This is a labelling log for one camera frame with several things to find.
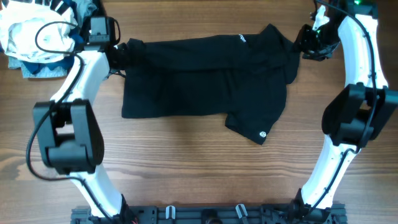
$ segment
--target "circular logo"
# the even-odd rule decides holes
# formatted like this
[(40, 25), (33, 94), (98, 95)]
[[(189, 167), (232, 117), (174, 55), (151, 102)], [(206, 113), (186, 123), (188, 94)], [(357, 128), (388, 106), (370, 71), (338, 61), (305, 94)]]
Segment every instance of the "circular logo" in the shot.
[(267, 136), (267, 133), (266, 133), (265, 131), (261, 131), (261, 132), (260, 132), (260, 136), (261, 136), (262, 138), (265, 138), (265, 137)]

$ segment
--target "pile of clothes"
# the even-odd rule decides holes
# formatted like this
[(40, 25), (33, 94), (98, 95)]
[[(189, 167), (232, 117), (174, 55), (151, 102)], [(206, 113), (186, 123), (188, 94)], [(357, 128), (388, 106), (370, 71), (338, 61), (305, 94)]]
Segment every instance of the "pile of clothes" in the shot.
[[(9, 56), (10, 69), (21, 68), (24, 78), (63, 77), (74, 58), (41, 51), (35, 44), (37, 31), (49, 22), (69, 22), (82, 27), (98, 8), (93, 0), (1, 0), (1, 51)], [(46, 27), (37, 38), (47, 50), (71, 52), (83, 38), (67, 24)]]

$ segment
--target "wooden surface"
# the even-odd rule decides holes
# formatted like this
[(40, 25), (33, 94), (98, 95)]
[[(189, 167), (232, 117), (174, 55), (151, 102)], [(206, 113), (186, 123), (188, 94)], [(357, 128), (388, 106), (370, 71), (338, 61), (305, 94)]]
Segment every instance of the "wooden surface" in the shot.
[[(294, 40), (310, 23), (309, 0), (111, 1), (104, 4), (122, 40), (187, 39), (256, 34), (268, 23)], [(398, 89), (397, 1), (379, 1), (378, 44), (390, 87)], [(32, 107), (48, 100), (59, 80), (26, 80), (0, 57), (0, 223), (68, 223), (70, 210), (87, 205), (70, 182), (34, 179), (25, 164)], [(104, 82), (94, 105), (105, 140), (104, 165), (130, 205), (238, 202), (287, 203), (309, 178), (323, 144), (322, 114), (343, 89), (342, 48), (324, 62), (302, 60), (288, 87), (286, 109), (263, 146), (224, 127), (225, 114), (122, 119), (124, 82)], [(353, 161), (335, 195), (349, 223), (398, 222), (398, 113)], [(43, 168), (35, 142), (34, 166)]]

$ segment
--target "black garment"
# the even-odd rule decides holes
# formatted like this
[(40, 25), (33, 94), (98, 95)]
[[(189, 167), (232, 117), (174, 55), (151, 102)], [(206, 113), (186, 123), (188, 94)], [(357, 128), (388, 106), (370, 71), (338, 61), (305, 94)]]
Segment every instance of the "black garment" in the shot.
[(122, 117), (227, 113), (227, 128), (262, 144), (297, 75), (300, 53), (292, 45), (272, 25), (255, 35), (131, 39)]

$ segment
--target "white logo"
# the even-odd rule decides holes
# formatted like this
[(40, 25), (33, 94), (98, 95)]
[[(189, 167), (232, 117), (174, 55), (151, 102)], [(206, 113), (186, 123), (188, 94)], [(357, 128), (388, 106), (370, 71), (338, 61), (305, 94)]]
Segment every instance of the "white logo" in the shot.
[(244, 36), (242, 34), (239, 34), (239, 36), (241, 37), (241, 40), (246, 43), (246, 39), (244, 38)]
[(265, 131), (261, 131), (261, 132), (260, 132), (260, 136), (261, 136), (262, 138), (265, 138), (265, 137), (267, 136), (267, 133), (266, 133)]

